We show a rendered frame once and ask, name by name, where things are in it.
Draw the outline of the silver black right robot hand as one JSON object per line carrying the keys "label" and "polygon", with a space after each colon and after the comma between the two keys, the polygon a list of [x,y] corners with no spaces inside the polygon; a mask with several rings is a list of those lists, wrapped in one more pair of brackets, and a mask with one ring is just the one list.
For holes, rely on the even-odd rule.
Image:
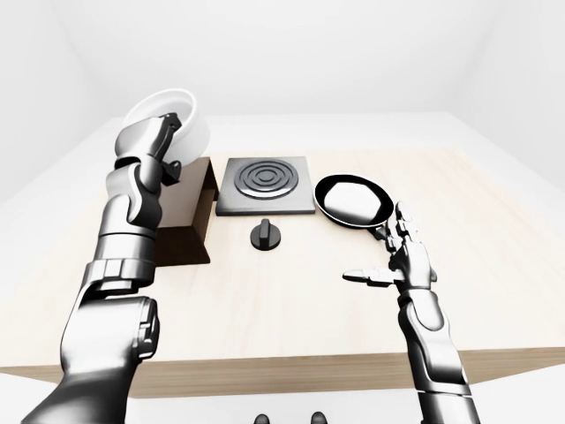
{"label": "silver black right robot hand", "polygon": [[383,230],[374,232],[385,242],[390,254],[388,267],[346,271],[343,279],[371,287],[386,288],[394,284],[399,292],[430,290],[431,283],[437,281],[437,275],[406,204],[397,202],[395,212],[386,221]]}

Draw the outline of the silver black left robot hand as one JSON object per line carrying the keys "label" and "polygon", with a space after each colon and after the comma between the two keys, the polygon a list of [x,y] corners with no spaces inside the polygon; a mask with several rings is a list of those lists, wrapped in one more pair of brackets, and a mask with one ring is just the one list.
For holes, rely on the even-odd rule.
{"label": "silver black left robot hand", "polygon": [[141,184],[151,193],[161,184],[173,186],[180,181],[181,162],[167,163],[167,154],[175,132],[181,127],[176,113],[145,118],[126,126],[117,136],[115,168],[137,164]]}

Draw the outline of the white bowl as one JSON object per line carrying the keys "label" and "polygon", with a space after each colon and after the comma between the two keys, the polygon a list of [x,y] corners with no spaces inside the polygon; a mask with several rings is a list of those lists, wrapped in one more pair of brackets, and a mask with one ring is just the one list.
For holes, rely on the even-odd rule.
{"label": "white bowl", "polygon": [[192,92],[169,88],[146,97],[126,114],[123,127],[171,112],[177,114],[181,127],[175,132],[164,161],[179,161],[186,166],[201,157],[210,140],[209,126]]}

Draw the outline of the wooden cabinet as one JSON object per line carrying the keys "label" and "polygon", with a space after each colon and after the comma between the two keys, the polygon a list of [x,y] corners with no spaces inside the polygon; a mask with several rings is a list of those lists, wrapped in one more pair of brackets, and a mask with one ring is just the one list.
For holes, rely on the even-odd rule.
{"label": "wooden cabinet", "polygon": [[201,157],[182,169],[180,182],[162,189],[162,220],[156,232],[158,267],[208,264],[208,221],[219,194],[211,159]]}

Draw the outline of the black frying pan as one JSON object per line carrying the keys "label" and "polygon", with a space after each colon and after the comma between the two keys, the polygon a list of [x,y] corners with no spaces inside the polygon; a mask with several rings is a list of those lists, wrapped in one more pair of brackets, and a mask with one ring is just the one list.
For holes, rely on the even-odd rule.
{"label": "black frying pan", "polygon": [[386,222],[395,206],[390,194],[371,179],[348,173],[327,175],[314,187],[314,200],[333,223],[386,239]]}

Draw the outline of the flat dark stove plate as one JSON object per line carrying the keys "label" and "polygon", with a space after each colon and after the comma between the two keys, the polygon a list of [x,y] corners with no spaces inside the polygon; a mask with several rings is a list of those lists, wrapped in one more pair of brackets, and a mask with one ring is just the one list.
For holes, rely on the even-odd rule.
{"label": "flat dark stove plate", "polygon": [[218,216],[314,212],[313,186],[305,157],[237,157],[227,161],[215,207]]}

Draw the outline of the round black stove knob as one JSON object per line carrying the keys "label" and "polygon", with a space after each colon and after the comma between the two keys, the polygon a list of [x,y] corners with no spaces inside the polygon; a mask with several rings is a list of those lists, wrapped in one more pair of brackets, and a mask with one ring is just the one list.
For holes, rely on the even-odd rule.
{"label": "round black stove knob", "polygon": [[250,234],[252,246],[263,252],[277,248],[281,240],[282,236],[279,228],[273,225],[267,218],[263,218],[260,224],[252,229]]}

